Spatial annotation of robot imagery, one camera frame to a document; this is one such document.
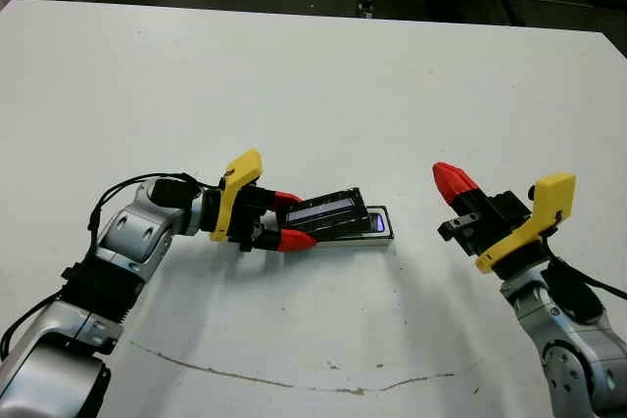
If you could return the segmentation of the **black right gripper, yellow mount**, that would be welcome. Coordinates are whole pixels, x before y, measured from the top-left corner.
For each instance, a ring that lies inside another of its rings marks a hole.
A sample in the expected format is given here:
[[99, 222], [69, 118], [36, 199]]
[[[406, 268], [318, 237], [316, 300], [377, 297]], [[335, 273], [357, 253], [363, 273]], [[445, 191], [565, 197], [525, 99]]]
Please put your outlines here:
[[547, 261], [543, 239], [552, 235], [572, 211], [576, 176], [557, 173], [537, 180], [530, 209], [515, 194], [486, 195], [461, 168], [437, 162], [432, 166], [436, 187], [456, 217], [438, 233], [455, 240], [482, 273], [517, 274]]

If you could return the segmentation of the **black left gripper, yellow mount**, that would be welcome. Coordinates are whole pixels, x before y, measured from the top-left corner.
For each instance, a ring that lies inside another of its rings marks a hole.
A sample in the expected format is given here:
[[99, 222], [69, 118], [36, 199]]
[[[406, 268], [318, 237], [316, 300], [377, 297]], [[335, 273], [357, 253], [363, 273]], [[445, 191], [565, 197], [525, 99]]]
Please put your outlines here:
[[303, 201], [294, 194], [258, 186], [262, 173], [262, 157], [256, 149], [227, 165], [218, 184], [219, 205], [211, 240], [237, 244], [241, 252], [250, 252], [258, 237], [260, 250], [291, 253], [314, 247], [316, 239], [299, 230], [267, 230], [261, 234], [261, 217], [268, 210], [289, 208]]

